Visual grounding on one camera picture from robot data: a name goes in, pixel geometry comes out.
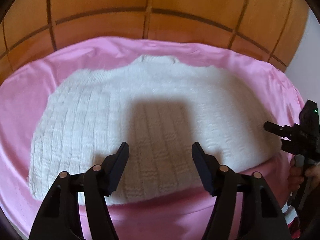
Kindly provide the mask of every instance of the white sweater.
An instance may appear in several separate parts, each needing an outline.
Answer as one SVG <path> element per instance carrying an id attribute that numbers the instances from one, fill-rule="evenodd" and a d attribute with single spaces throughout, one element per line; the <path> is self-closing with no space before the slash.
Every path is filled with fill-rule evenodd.
<path id="1" fill-rule="evenodd" d="M 130 158 L 108 205 L 200 186 L 191 145 L 199 141 L 221 164 L 243 171 L 280 149 L 265 121 L 273 120 L 254 93 L 213 66 L 141 56 L 110 71 L 79 70 L 50 95 L 36 128 L 30 191 L 42 200 L 59 172 L 85 172 L 123 141 Z"/>

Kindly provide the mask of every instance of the pink sheet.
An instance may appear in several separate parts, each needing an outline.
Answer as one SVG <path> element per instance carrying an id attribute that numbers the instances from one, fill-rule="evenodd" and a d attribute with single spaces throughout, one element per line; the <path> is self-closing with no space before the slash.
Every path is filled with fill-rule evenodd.
<path id="1" fill-rule="evenodd" d="M 48 96 L 77 69 L 118 68 L 142 54 L 174 55 L 189 65 L 226 68 L 255 91 L 280 125 L 298 123 L 303 100 L 289 79 L 269 63 L 230 50 L 116 37 L 95 38 L 61 49 L 23 66 L 0 87 L 0 205 L 25 235 L 29 235 L 41 204 L 31 197 L 27 180 L 31 138 Z M 245 172 L 260 171 L 281 206 L 289 195 L 289 159 L 291 155 L 279 153 Z M 143 203 L 112 206 L 109 212 L 120 239 L 201 239 L 214 201 L 198 188 Z M 80 215 L 84 236 L 90 239 L 84 207 L 80 207 Z"/>

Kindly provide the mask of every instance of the ribbed knit pattern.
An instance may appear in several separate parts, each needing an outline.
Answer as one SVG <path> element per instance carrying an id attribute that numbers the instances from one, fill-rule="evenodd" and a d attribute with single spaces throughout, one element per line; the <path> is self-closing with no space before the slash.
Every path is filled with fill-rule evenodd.
<path id="1" fill-rule="evenodd" d="M 254 93 L 215 67 L 141 56 L 110 71 L 79 70 L 50 95 L 36 128 L 30 191 L 42 200 L 59 172 L 85 172 L 123 141 L 130 158 L 108 205 L 196 187 L 195 141 L 220 163 L 243 171 L 280 150 L 279 138 L 263 130 L 265 121 L 273 120 Z"/>

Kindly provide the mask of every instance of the human hand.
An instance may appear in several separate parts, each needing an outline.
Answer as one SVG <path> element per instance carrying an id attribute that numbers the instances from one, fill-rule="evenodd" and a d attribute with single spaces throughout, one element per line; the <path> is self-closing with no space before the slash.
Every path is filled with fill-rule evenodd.
<path id="1" fill-rule="evenodd" d="M 288 188 L 290 191 L 297 191 L 300 184 L 304 181 L 302 176 L 302 168 L 294 166 L 294 158 L 290 161 L 291 168 L 289 169 Z M 306 177 L 313 177 L 311 181 L 311 189 L 315 189 L 320 183 L 320 166 L 311 166 L 305 171 Z"/>

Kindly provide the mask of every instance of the wooden headboard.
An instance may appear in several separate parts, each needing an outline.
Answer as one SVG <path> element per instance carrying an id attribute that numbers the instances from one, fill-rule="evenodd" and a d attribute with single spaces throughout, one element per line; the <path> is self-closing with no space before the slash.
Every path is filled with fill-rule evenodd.
<path id="1" fill-rule="evenodd" d="M 0 23 L 0 84 L 30 61 L 98 36 L 199 42 L 284 71 L 307 16 L 304 0 L 15 0 Z"/>

